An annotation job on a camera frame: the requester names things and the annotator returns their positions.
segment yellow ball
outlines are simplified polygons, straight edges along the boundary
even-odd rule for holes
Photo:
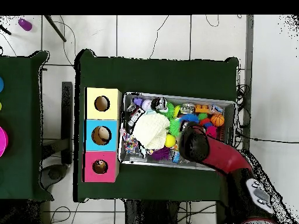
[[[175,145],[175,137],[171,134],[166,135],[166,141],[165,141],[165,146],[167,148],[171,148]]]

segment pink bowl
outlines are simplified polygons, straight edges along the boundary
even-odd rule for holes
[[[0,127],[0,157],[3,155],[7,145],[8,145],[7,133],[2,127]]]

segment shape sorter box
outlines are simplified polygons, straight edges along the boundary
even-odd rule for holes
[[[117,89],[85,88],[83,182],[115,182],[120,109]]]
[[[121,93],[118,89],[86,87],[88,120],[119,120]]]
[[[119,161],[117,151],[90,151],[84,157],[84,177],[83,182],[107,182],[114,183],[119,173]],[[98,174],[94,170],[97,161],[105,162],[107,170],[103,174]]]

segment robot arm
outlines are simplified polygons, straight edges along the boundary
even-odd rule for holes
[[[190,122],[179,141],[187,160],[212,167],[227,178],[228,202],[236,224],[276,224],[270,197],[257,181],[249,162],[232,146],[206,136]]]

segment blue box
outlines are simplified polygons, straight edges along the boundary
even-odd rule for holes
[[[111,134],[107,144],[98,145],[92,139],[92,132],[96,127],[106,127]],[[117,151],[119,141],[118,120],[87,120],[86,121],[86,151]]]

